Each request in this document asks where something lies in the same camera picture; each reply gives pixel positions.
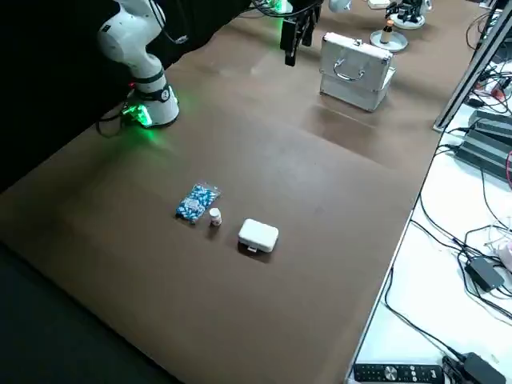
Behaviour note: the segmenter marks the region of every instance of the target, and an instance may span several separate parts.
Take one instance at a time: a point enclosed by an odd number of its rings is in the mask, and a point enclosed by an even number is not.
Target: metal frame
[[[499,46],[505,40],[506,35],[512,28],[512,2],[508,2],[502,15],[496,22],[480,49],[473,56],[470,66],[462,76],[455,92],[446,104],[444,110],[436,119],[434,130],[444,131],[454,118],[458,109],[468,97],[473,85],[478,80],[480,73],[487,67],[490,60],[498,51]]]

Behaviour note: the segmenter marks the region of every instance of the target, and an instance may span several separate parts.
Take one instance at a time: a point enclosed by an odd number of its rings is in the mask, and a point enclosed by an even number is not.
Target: bottle cap
[[[221,211],[219,208],[212,208],[210,210],[210,217],[211,218],[218,218],[221,215]]]

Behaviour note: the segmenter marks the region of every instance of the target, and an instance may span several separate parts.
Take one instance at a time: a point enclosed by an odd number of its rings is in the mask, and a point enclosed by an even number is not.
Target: black device
[[[473,352],[466,356],[464,373],[475,384],[505,384],[505,376],[500,374],[488,362]]]
[[[488,134],[470,130],[455,151],[455,158],[506,182],[506,157],[512,150]]]
[[[465,355],[464,362],[445,356],[442,369],[453,384],[506,384],[505,376],[473,352]]]
[[[512,146],[511,116],[476,110],[470,116],[469,124],[477,132],[498,140],[507,146]]]
[[[354,364],[356,382],[444,384],[442,368],[425,364]]]
[[[296,15],[285,18],[281,27],[281,41],[279,47],[285,51],[285,64],[295,66],[299,44],[311,46],[313,31],[320,19],[322,4]]]
[[[503,276],[496,272],[484,258],[472,259],[465,269],[471,279],[484,292],[491,292],[505,283]]]

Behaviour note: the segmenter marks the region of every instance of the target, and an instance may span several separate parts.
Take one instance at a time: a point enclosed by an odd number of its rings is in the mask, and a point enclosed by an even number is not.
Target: green led light
[[[124,116],[129,115],[133,120],[140,122],[142,126],[150,126],[153,124],[151,116],[147,111],[147,108],[143,105],[129,106],[122,110]]]

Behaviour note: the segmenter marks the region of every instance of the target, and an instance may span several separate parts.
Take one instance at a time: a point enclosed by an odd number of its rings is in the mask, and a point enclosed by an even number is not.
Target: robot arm
[[[399,28],[412,30],[425,24],[425,14],[431,10],[432,0],[403,0],[388,5],[386,18],[391,18]]]
[[[119,12],[101,26],[98,44],[105,56],[127,65],[134,77],[126,111],[145,127],[169,125],[178,116],[178,100],[162,63],[146,51],[162,32],[164,13],[154,0],[115,1]]]

